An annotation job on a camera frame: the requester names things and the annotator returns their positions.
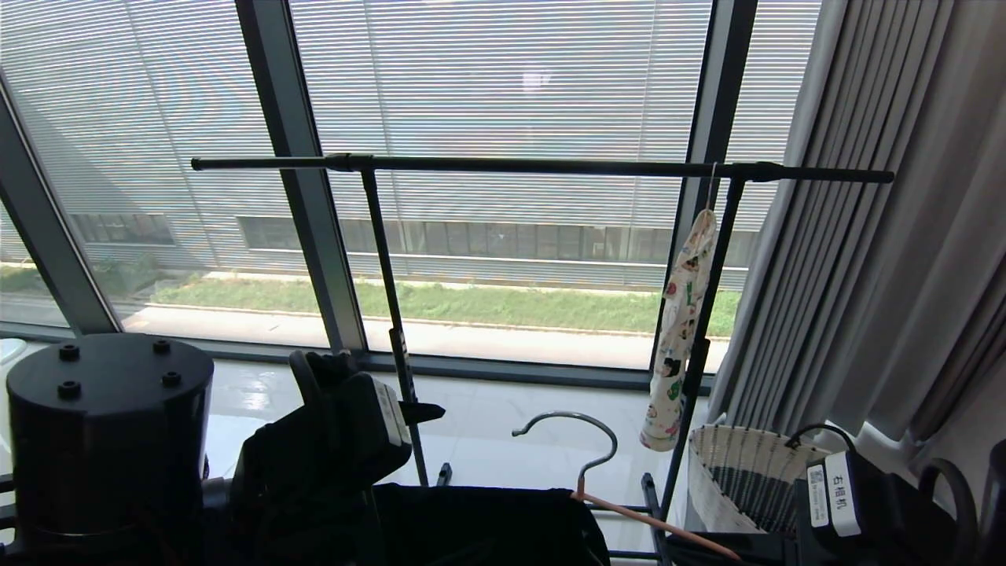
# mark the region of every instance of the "screw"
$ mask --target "screw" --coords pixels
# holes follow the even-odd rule
[[[80,382],[63,382],[56,387],[56,395],[59,399],[76,399],[80,397]]]
[[[59,347],[59,360],[72,362],[80,358],[80,349],[76,345],[66,344]]]
[[[161,376],[161,385],[164,387],[175,387],[182,383],[182,375],[178,372],[168,372]]]

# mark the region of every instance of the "black cloth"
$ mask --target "black cloth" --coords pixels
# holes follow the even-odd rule
[[[374,486],[388,561],[403,566],[610,566],[569,490]]]

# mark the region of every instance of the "glossy floor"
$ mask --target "glossy floor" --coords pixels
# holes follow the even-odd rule
[[[0,376],[5,378],[10,367],[4,364]],[[379,379],[397,389],[392,376]],[[643,505],[640,481],[644,473],[653,475],[658,494],[663,490],[671,453],[653,452],[637,440],[647,406],[643,393],[441,378],[416,378],[415,389],[421,401],[447,409],[444,418],[421,427],[428,473],[434,482],[441,464],[450,461],[454,486],[571,489],[580,466],[608,451],[609,439],[603,432],[580,421],[548,419],[524,436],[510,435],[539,413],[566,410],[604,421],[619,438],[615,458],[588,474],[590,493],[613,503]],[[6,448],[6,388],[2,391],[0,437]],[[206,440],[211,476],[232,475],[241,442],[266,422],[300,405],[287,367],[217,362]],[[705,403],[700,400],[693,426],[704,420]],[[9,453],[0,452],[0,471],[7,471]],[[683,523],[686,469],[682,467],[672,505],[671,522],[678,525]],[[414,462],[385,481],[417,485]],[[609,548],[652,550],[648,528],[642,524],[608,513],[599,513],[598,519]]]

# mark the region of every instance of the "clothes rack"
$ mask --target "clothes rack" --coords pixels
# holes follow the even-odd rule
[[[371,223],[374,228],[374,239],[377,256],[380,262],[381,277],[387,295],[388,308],[391,315],[391,348],[395,360],[395,370],[402,400],[416,402],[415,388],[411,368],[408,365],[408,351],[405,347],[404,332],[401,324],[401,313],[394,290],[394,276],[391,271],[391,254],[384,232],[380,200],[377,194],[377,170],[422,170],[422,171],[477,171],[499,173],[545,173],[545,174],[582,174],[582,175],[623,175],[623,176],[655,176],[655,177],[708,177],[715,174],[717,178],[729,178],[726,189],[723,214],[720,219],[719,235],[713,250],[710,265],[709,282],[706,300],[699,311],[696,322],[694,343],[691,357],[682,384],[683,409],[681,416],[681,432],[667,471],[667,483],[657,500],[653,477],[644,474],[642,478],[644,506],[624,506],[633,511],[649,514],[661,521],[667,521],[670,513],[671,498],[681,468],[681,458],[686,448],[688,431],[695,413],[695,403],[699,385],[709,353],[709,341],[705,338],[712,315],[712,307],[719,287],[720,274],[726,258],[726,250],[730,242],[733,221],[737,215],[737,207],[747,181],[763,182],[781,179],[839,181],[853,183],[889,183],[894,180],[890,171],[836,169],[818,167],[787,167],[778,163],[663,163],[663,162],[633,162],[633,161],[582,161],[562,159],[517,159],[517,158],[482,158],[482,157],[387,157],[359,153],[332,153],[325,156],[307,157],[261,157],[261,158],[224,158],[201,159],[193,158],[191,162],[195,170],[203,169],[330,169],[342,172],[358,172],[367,197]],[[420,484],[428,486],[426,460],[423,455],[423,445],[416,426],[410,427],[412,445],[415,454],[416,471]],[[450,482],[452,470],[450,463],[445,463],[440,473],[438,485]],[[654,552],[611,551],[613,558],[651,559],[661,566],[670,566],[665,534],[653,529]]]

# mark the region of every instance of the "laundry basket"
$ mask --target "laundry basket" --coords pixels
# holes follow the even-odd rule
[[[809,461],[830,453],[800,444],[800,434],[813,428],[836,430],[830,425],[812,425],[791,440],[743,427],[695,429],[688,438],[688,495],[705,529],[795,533],[793,485],[806,475]]]

